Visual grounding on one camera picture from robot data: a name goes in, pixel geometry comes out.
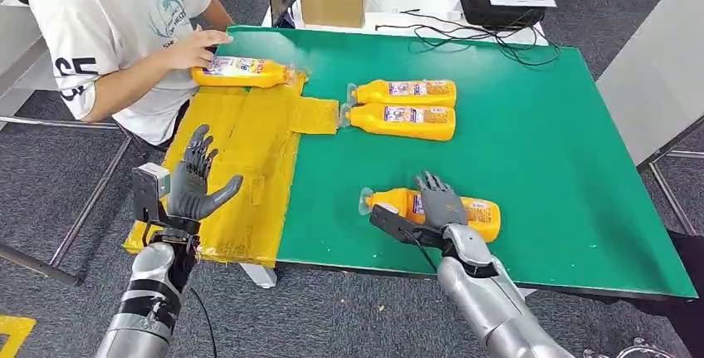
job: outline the human hand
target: human hand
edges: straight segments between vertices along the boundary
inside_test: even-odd
[[[169,70],[183,70],[191,67],[210,67],[213,53],[206,50],[217,44],[228,44],[232,37],[217,30],[204,31],[200,25],[188,37],[182,38],[159,52],[162,63]]]
[[[203,139],[209,130],[210,127],[203,124],[193,132],[183,152],[183,159],[171,174],[171,194],[167,205],[169,215],[199,221],[225,204],[242,186],[242,176],[234,175],[220,190],[206,194],[210,167],[218,154],[218,150],[213,149],[206,156],[208,146],[213,142],[212,136]]]
[[[416,176],[416,183],[420,190],[426,225],[441,229],[449,223],[467,224],[467,212],[450,185],[428,171]]]

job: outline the robotic thumb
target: robotic thumb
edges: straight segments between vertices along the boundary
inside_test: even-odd
[[[203,219],[212,214],[213,211],[227,203],[229,199],[232,199],[232,196],[239,192],[241,186],[242,176],[235,175],[227,182],[225,186],[219,190],[216,190],[209,196],[205,196],[203,201],[199,204],[200,209],[198,211],[198,217]]]

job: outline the yellow plastic bottle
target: yellow plastic bottle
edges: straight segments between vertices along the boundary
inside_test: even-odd
[[[455,107],[457,87],[450,80],[374,80],[363,86],[348,84],[347,100],[351,105],[376,102],[395,105]]]
[[[455,133],[455,110],[442,106],[396,106],[369,103],[340,106],[340,127],[353,125],[373,134],[450,140]]]
[[[295,71],[269,59],[215,56],[209,69],[194,67],[193,79],[201,86],[259,86],[269,88],[289,82]]]
[[[479,232],[485,241],[491,242],[496,239],[501,229],[501,211],[498,204],[483,199],[460,199],[467,211],[467,224]],[[415,190],[396,188],[375,193],[372,189],[362,188],[359,194],[359,213],[362,215],[371,213],[375,204],[391,211],[398,210],[398,215],[415,223],[425,221],[420,193]]]

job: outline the silver robotic arm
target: silver robotic arm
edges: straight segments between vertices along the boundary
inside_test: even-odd
[[[501,262],[466,225],[467,213],[452,187],[428,172],[416,180],[425,223],[414,223],[380,205],[372,207],[369,221],[401,243],[442,250],[440,286],[492,357],[573,357],[540,327]]]
[[[467,225],[442,233],[453,249],[442,258],[438,281],[495,358],[572,357],[535,319],[501,262]]]
[[[207,132],[207,125],[195,130],[173,176],[152,163],[132,169],[134,216],[147,224],[144,248],[134,259],[130,284],[96,358],[166,356],[188,279],[198,262],[199,221],[231,199],[242,185],[242,176],[235,175],[222,189],[207,194],[208,173],[218,152],[206,154],[213,141],[212,136],[205,137]],[[169,213],[159,201],[167,195]],[[147,243],[151,224],[162,229]]]

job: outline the green table mat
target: green table mat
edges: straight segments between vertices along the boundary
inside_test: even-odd
[[[348,83],[375,79],[457,83],[448,142],[355,128],[303,135],[277,261],[432,274],[416,246],[357,213],[363,186],[413,187],[428,169],[459,194],[499,204],[501,232],[489,248],[516,282],[696,295],[578,50],[564,47],[557,61],[530,67],[489,42],[428,50],[412,37],[228,32],[235,42],[219,54],[306,70],[304,96],[344,101]],[[536,47],[523,57],[552,54]]]

